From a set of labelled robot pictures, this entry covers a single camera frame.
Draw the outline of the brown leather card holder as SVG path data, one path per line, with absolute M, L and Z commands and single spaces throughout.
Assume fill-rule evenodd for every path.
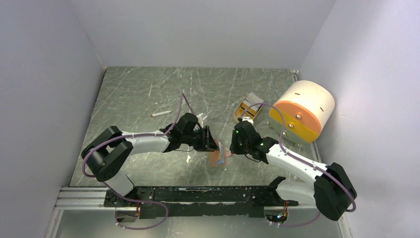
M 232 155 L 230 150 L 226 149 L 223 143 L 217 141 L 219 150 L 208 153 L 208 162 L 211 167 L 220 167 L 227 165 L 227 158 Z

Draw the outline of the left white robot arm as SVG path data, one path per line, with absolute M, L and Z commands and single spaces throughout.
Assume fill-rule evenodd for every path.
M 168 153 L 183 144 L 197 152 L 219 151 L 210 128 L 202 126 L 196 115 L 185 113 L 154 132 L 128 133 L 110 126 L 82 150 L 81 157 L 97 181 L 107 185 L 124 206 L 131 206 L 137 200 L 137 189 L 120 170 L 127 158 L 149 152 Z

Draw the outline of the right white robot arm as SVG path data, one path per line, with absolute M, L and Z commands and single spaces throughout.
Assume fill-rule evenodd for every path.
M 245 120 L 234 126 L 230 151 L 288 170 L 302 180 L 275 182 L 274 188 L 267 192 L 267 199 L 272 205 L 280 205 L 284 200 L 314 205 L 332 221 L 339 220 L 346 212 L 355 211 L 357 192 L 338 163 L 327 165 L 300 157 L 276 139 L 261 137 Z

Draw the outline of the wooden tray with cards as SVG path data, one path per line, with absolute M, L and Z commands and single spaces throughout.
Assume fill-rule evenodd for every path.
M 262 97 L 253 92 L 247 94 L 239 106 L 234 110 L 233 118 L 235 122 L 239 122 L 239 118 L 242 118 L 242 113 L 247 108 L 249 109 L 244 113 L 243 116 L 254 120 L 263 106 L 261 103 L 264 103 L 264 99 Z

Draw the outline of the white pen stick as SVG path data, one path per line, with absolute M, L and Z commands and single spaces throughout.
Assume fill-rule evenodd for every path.
M 159 117 L 159 116 L 163 116 L 163 115 L 169 114 L 171 112 L 172 112 L 172 110 L 168 110 L 168 111 L 164 111 L 164 112 L 158 112 L 158 113 L 153 113 L 153 114 L 151 114 L 151 117 Z

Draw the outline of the white orange yellow cylinder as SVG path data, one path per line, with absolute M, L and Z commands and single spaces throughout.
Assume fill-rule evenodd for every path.
M 270 108 L 269 125 L 287 140 L 298 144 L 314 142 L 330 118 L 335 100 L 322 86 L 307 80 L 294 82 Z

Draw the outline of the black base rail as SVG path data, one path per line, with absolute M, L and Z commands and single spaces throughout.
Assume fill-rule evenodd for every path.
M 107 190 L 104 207 L 132 214 L 138 209 L 139 219 L 237 215 L 263 218 L 266 209 L 275 214 L 281 212 L 284 205 L 299 204 L 282 200 L 273 186 L 139 186 L 135 190 L 135 195 L 128 196 L 130 201 Z

